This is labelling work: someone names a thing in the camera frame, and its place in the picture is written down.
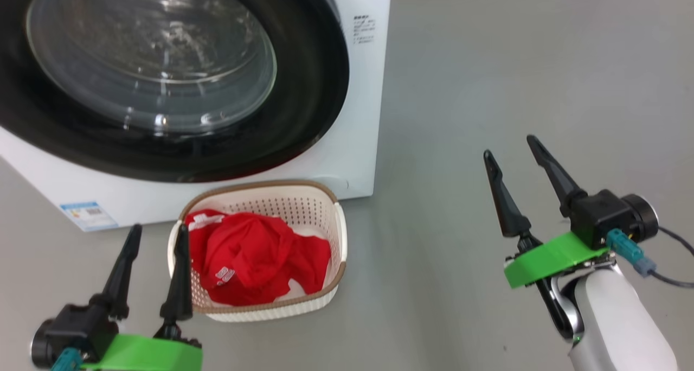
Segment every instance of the glass door window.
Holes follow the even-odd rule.
[[[257,111],[277,74],[238,0],[33,0],[26,25],[45,74],[123,129],[214,132]]]

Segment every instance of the black cable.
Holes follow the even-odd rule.
[[[690,253],[692,253],[692,255],[694,255],[694,247],[689,242],[687,242],[687,240],[677,235],[677,233],[675,233],[674,231],[667,230],[667,228],[658,226],[658,229],[663,233],[669,235],[673,240],[679,241],[679,243],[681,243],[684,247],[686,247],[687,250],[689,250]],[[694,289],[694,282],[680,282],[680,280],[674,280],[670,279],[669,277],[664,277],[663,275],[655,271],[650,271],[650,274],[652,275],[652,277],[655,277],[655,279],[661,280],[661,282],[674,285],[676,287],[683,287],[684,289]]]

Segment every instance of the energy label sticker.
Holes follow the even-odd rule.
[[[96,201],[62,204],[60,208],[62,212],[83,231],[96,231],[118,227],[118,223],[116,223]]]

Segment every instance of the basket rim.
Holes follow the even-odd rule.
[[[335,196],[335,194],[332,193],[332,190],[328,189],[325,185],[323,185],[321,183],[317,183],[315,181],[309,181],[309,180],[261,181],[260,183],[231,185],[228,187],[216,188],[214,190],[209,190],[209,191],[206,191],[205,193],[201,193],[200,195],[195,196],[195,198],[193,200],[191,200],[188,204],[186,204],[186,206],[181,211],[181,214],[178,216],[178,220],[183,222],[185,220],[185,217],[188,216],[188,212],[190,211],[191,208],[193,208],[200,201],[203,201],[210,196],[221,195],[223,193],[229,193],[230,191],[250,190],[250,189],[258,189],[258,188],[268,188],[268,187],[295,187],[295,186],[318,188],[319,190],[323,191],[330,198],[330,200],[332,200],[333,203],[337,203],[337,196]]]
[[[257,188],[268,188],[268,187],[291,187],[291,186],[307,186],[307,187],[317,188],[317,189],[323,191],[330,198],[330,200],[332,200],[332,203],[334,203],[335,206],[337,206],[338,210],[341,209],[340,204],[337,200],[337,196],[335,196],[335,194],[332,193],[332,191],[330,189],[328,189],[325,185],[323,185],[321,183],[317,183],[315,181],[280,180],[280,181],[262,181],[259,183],[233,185],[233,186],[228,186],[228,187],[216,188],[214,190],[206,191],[206,193],[201,193],[200,195],[196,196],[181,211],[181,215],[178,217],[178,221],[173,226],[171,234],[173,234],[174,232],[178,233],[178,228],[181,225],[184,225],[185,217],[188,216],[188,213],[191,210],[191,208],[193,208],[200,201],[205,200],[206,198],[208,198],[210,196],[221,195],[223,193],[229,193],[230,191],[250,190],[250,189],[257,189]],[[337,270],[337,274],[335,275],[334,279],[330,282],[330,284],[328,284],[324,289],[322,289],[319,292],[316,292],[314,294],[305,295],[302,297],[298,297],[298,298],[294,298],[294,299],[288,299],[288,300],[284,300],[284,301],[280,301],[280,302],[273,302],[270,304],[258,304],[258,305],[253,305],[253,306],[203,307],[203,306],[198,306],[198,305],[194,304],[193,310],[197,311],[197,312],[202,312],[203,314],[241,314],[242,312],[266,311],[266,310],[279,309],[282,307],[288,307],[288,306],[293,306],[293,305],[297,305],[297,304],[302,304],[305,302],[310,302],[312,300],[319,299],[319,298],[325,297],[326,295],[330,294],[330,292],[332,290],[334,290],[337,287],[337,285],[339,285],[340,280],[342,280],[342,276],[344,276],[344,272],[345,272],[346,268],[347,268],[347,262],[346,261],[340,262],[340,267]]]

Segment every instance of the sticker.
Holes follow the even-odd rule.
[[[376,40],[376,20],[369,15],[354,16],[354,44],[373,43]]]
[[[231,278],[233,277],[233,275],[235,273],[236,273],[235,270],[230,270],[227,267],[222,267],[219,270],[219,272],[215,275],[218,279],[221,279],[221,280],[218,280],[217,285],[227,284],[229,282],[229,280],[231,280]]]
[[[83,231],[104,230],[118,227],[118,223],[99,207],[96,201],[89,203],[62,204],[62,212]]]

